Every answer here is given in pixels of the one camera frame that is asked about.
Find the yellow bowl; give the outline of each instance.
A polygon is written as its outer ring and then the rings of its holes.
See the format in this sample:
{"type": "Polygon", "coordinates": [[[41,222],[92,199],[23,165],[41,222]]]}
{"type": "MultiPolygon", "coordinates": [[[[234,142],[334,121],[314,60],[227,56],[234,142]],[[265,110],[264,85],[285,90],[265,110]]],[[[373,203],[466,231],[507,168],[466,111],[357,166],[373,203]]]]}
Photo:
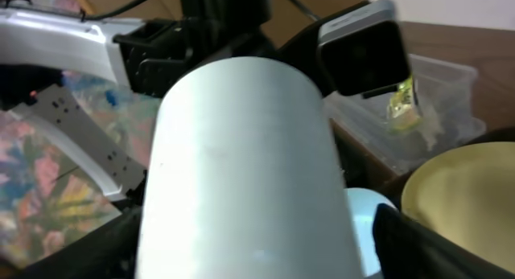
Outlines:
{"type": "Polygon", "coordinates": [[[408,180],[402,212],[515,273],[515,142],[464,146],[431,159],[408,180]]]}

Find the brown cardboard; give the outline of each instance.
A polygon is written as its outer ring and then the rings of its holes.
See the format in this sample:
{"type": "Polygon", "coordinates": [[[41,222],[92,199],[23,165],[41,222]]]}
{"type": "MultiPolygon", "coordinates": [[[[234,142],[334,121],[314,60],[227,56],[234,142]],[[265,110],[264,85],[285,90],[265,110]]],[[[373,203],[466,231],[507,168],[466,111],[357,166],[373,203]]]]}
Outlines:
{"type": "MultiPolygon", "coordinates": [[[[78,0],[83,8],[96,13],[113,10],[130,0],[78,0]]],[[[325,17],[355,5],[363,0],[300,0],[315,14],[325,17]]],[[[276,46],[282,46],[288,39],[299,33],[312,21],[288,0],[271,0],[272,19],[262,26],[265,34],[276,46]]],[[[133,10],[121,15],[135,18],[175,18],[182,17],[180,0],[149,0],[133,10]]]]}

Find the white cylinder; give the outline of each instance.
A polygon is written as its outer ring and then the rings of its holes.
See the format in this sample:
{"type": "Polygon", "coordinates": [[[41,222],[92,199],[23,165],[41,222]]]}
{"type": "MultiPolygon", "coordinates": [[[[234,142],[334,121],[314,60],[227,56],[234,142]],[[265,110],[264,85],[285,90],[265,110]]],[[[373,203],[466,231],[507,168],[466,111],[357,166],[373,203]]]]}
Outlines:
{"type": "Polygon", "coordinates": [[[140,279],[362,278],[323,102],[271,59],[217,61],[159,110],[140,279]]]}

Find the plastic storage box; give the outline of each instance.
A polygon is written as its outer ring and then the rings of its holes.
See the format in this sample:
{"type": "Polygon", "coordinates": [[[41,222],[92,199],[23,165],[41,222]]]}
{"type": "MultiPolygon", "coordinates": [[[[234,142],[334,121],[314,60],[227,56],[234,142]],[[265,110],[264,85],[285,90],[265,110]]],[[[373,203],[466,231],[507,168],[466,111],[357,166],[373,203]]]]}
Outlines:
{"type": "Polygon", "coordinates": [[[363,99],[334,92],[325,99],[328,116],[399,175],[485,131],[472,116],[474,68],[418,55],[410,55],[410,62],[422,120],[408,130],[390,128],[393,93],[363,99]]]}

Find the metal bracket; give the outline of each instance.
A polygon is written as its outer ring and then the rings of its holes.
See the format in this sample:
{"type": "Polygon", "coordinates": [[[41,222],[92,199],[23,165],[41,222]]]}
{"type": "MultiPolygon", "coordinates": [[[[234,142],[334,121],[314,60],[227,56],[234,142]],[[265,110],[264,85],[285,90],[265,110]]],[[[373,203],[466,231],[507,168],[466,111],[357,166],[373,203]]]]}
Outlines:
{"type": "Polygon", "coordinates": [[[80,166],[112,202],[126,199],[145,180],[146,169],[114,143],[64,87],[52,85],[35,103],[14,107],[12,115],[38,129],[80,166]]]}

